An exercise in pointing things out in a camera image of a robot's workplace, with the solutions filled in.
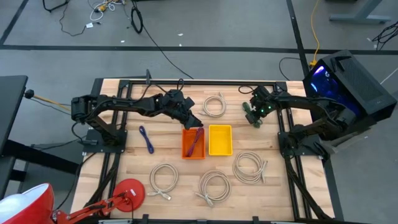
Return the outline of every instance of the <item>coiled cable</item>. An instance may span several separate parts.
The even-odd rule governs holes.
[[[225,182],[225,189],[221,195],[219,195],[217,197],[210,197],[207,194],[206,186],[207,186],[207,183],[209,182],[209,180],[214,177],[221,177],[223,179],[223,181]],[[200,191],[200,193],[195,192],[195,194],[197,196],[205,199],[207,204],[210,207],[212,207],[215,202],[218,202],[218,203],[224,202],[229,197],[229,195],[231,195],[231,183],[229,182],[229,179],[224,172],[222,172],[220,170],[209,170],[205,175],[203,175],[203,177],[201,177],[201,179],[199,181],[199,191]]]
[[[209,101],[211,100],[218,100],[221,102],[222,108],[221,111],[219,113],[211,113],[208,108],[207,108],[207,104]],[[207,115],[210,116],[212,118],[219,118],[221,116],[223,116],[225,114],[226,111],[226,101],[224,99],[224,96],[222,93],[218,93],[218,96],[209,96],[205,102],[203,102],[203,111],[199,111],[199,114],[202,115]]]
[[[167,168],[171,169],[174,174],[174,180],[173,180],[172,184],[167,189],[160,189],[160,188],[158,188],[158,186],[156,186],[156,183],[155,183],[156,172],[163,167],[167,167]],[[152,188],[152,190],[154,190],[154,191],[149,192],[147,195],[148,196],[161,195],[163,198],[170,200],[171,196],[166,193],[170,192],[171,190],[174,189],[175,185],[177,184],[177,181],[178,181],[178,171],[172,164],[168,164],[168,163],[159,164],[159,165],[155,166],[152,169],[152,171],[150,172],[149,184],[150,184],[150,187]]]
[[[246,172],[243,172],[241,168],[239,167],[239,160],[241,159],[251,159],[254,161],[257,165],[258,170],[254,173],[248,174]],[[266,180],[264,178],[264,170],[266,168],[268,161],[263,161],[261,157],[256,154],[255,152],[251,151],[244,151],[239,153],[236,157],[235,160],[232,164],[232,171],[234,172],[235,177],[242,183],[245,184],[255,184],[257,183],[260,179],[262,180],[262,183],[265,183]]]

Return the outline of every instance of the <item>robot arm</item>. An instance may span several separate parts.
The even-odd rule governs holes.
[[[87,123],[101,133],[105,145],[117,146],[118,132],[115,125],[106,124],[98,115],[106,110],[131,111],[143,116],[154,117],[165,114],[177,119],[185,129],[202,127],[190,108],[195,103],[191,98],[184,98],[180,90],[170,90],[165,95],[159,93],[138,100],[109,97],[105,95],[85,95],[72,99],[72,120]]]
[[[303,126],[295,125],[285,136],[285,146],[295,147],[304,138],[319,134],[323,139],[332,140],[342,135],[356,119],[356,115],[346,106],[330,98],[309,98],[292,96],[285,91],[269,93],[264,86],[258,86],[252,92],[250,99],[252,110],[247,113],[246,119],[250,124],[257,123],[274,110],[300,108],[310,110],[318,120]]]

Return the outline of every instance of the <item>black clamp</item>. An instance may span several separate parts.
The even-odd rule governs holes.
[[[259,217],[253,217],[253,224],[260,224]]]
[[[152,79],[152,75],[150,75],[149,69],[147,69],[147,71],[146,71],[145,78],[146,78],[145,84],[149,85],[150,80]]]
[[[148,214],[143,214],[140,224],[148,224],[148,219],[149,219],[149,215]]]

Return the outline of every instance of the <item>cable connector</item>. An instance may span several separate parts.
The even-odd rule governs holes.
[[[317,64],[316,60],[312,60],[312,62],[310,62],[310,68],[315,67],[315,65]]]

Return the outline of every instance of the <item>table leg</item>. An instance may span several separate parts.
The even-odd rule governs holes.
[[[11,140],[7,140],[7,143],[3,149],[3,155],[14,156],[23,161],[33,162],[35,164],[68,172],[70,174],[75,174],[79,166],[77,163],[70,162],[66,159],[62,159],[58,156],[54,156],[42,151],[38,151],[29,146],[25,146],[21,143]]]
[[[370,13],[379,5],[381,0],[368,0],[356,14],[332,14],[331,21],[354,22],[360,24],[384,24],[391,21],[389,16],[374,16]]]

